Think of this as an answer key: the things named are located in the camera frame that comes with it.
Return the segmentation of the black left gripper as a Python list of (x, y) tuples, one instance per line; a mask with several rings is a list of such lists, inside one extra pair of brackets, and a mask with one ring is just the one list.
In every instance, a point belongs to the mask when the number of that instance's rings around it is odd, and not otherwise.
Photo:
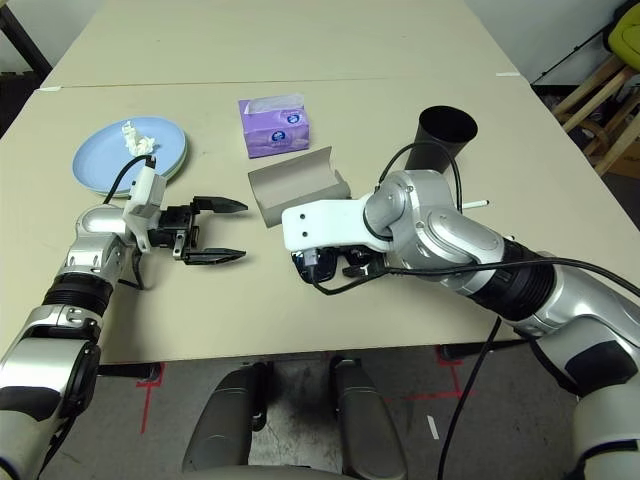
[(242, 202), (216, 196), (195, 196), (192, 203), (168, 206), (160, 212), (157, 226), (149, 230), (152, 247), (167, 248), (176, 260), (186, 265), (218, 265), (239, 260), (245, 251), (228, 248), (205, 248), (196, 250), (199, 227), (194, 218), (202, 211), (231, 214), (247, 211)]

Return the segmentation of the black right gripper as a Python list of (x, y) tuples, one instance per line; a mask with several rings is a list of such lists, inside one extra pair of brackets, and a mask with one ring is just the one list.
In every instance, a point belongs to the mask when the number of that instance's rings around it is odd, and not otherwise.
[(347, 262), (347, 266), (342, 269), (347, 278), (369, 278), (386, 272), (385, 255), (366, 246), (339, 247), (338, 255)]

